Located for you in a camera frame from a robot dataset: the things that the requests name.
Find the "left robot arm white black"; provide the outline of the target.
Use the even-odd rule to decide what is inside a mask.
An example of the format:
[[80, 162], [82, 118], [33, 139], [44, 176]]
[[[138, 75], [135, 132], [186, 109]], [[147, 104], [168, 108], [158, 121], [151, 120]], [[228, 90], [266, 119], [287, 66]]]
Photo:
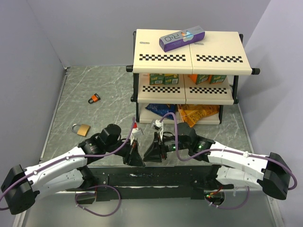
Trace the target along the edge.
[[50, 194], [69, 189], [90, 189], [95, 181], [88, 165], [110, 155], [122, 157], [125, 165], [144, 167], [137, 141], [142, 135], [142, 129], [133, 125], [123, 139], [121, 128], [110, 124], [56, 158], [26, 168], [21, 165], [12, 167], [0, 187], [0, 198], [7, 203], [5, 209], [17, 215]]

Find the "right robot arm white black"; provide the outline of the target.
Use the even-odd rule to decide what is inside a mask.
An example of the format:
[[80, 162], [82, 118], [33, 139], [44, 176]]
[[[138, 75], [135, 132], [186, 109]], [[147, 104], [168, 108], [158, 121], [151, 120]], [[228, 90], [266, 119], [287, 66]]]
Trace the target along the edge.
[[252, 187], [266, 195], [285, 200], [290, 190], [290, 169], [277, 153], [256, 155], [227, 147], [217, 141], [197, 135], [186, 122], [177, 124], [177, 134], [164, 132], [163, 124], [156, 124], [158, 130], [154, 140], [143, 156], [145, 162], [157, 162], [167, 158], [167, 153], [188, 150], [188, 158], [216, 164], [216, 171], [207, 176], [209, 190], [232, 185]]

